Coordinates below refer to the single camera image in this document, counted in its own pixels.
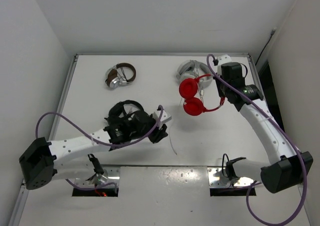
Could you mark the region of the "red headphones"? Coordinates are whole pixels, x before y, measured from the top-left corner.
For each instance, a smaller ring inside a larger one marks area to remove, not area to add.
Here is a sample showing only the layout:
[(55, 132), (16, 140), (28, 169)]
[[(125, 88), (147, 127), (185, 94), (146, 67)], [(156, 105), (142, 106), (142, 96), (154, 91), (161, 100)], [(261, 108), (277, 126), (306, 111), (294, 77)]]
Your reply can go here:
[(204, 103), (200, 98), (195, 97), (196, 93), (199, 90), (199, 81), (200, 78), (209, 76), (206, 74), (195, 79), (185, 79), (179, 85), (179, 94), (184, 99), (183, 109), (184, 111), (191, 116), (199, 116), (205, 112), (213, 112), (218, 110), (225, 102), (225, 97), (220, 98), (219, 105), (213, 109), (208, 109), (204, 106)]

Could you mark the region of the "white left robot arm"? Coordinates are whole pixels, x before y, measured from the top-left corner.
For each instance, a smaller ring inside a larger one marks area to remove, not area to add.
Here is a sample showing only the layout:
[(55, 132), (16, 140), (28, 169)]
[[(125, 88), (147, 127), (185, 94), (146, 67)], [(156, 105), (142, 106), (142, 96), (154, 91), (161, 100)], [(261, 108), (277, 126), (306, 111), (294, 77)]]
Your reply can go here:
[(82, 133), (76, 138), (47, 141), (37, 137), (19, 158), (24, 184), (28, 190), (41, 188), (56, 180), (68, 162), (82, 156), (88, 157), (94, 175), (103, 175), (94, 153), (135, 145), (145, 138), (158, 143), (168, 136), (166, 122), (171, 118), (164, 108), (158, 107), (151, 115), (142, 110), (134, 111), (91, 134), (76, 126)]

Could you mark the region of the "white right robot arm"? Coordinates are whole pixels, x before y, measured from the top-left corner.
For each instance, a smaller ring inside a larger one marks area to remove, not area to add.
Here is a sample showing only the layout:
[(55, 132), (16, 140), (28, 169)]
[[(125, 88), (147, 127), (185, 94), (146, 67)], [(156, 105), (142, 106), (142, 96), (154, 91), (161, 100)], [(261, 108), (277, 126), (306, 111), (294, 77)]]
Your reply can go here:
[(245, 157), (226, 163), (224, 173), (233, 180), (248, 177), (261, 182), (271, 193), (277, 193), (304, 181), (313, 163), (309, 152), (295, 150), (280, 132), (273, 119), (262, 92), (256, 85), (246, 85), (242, 65), (232, 61), (229, 55), (219, 56), (213, 61), (217, 66), (215, 78), (218, 94), (235, 106), (248, 121), (262, 143), (269, 164), (250, 161)]

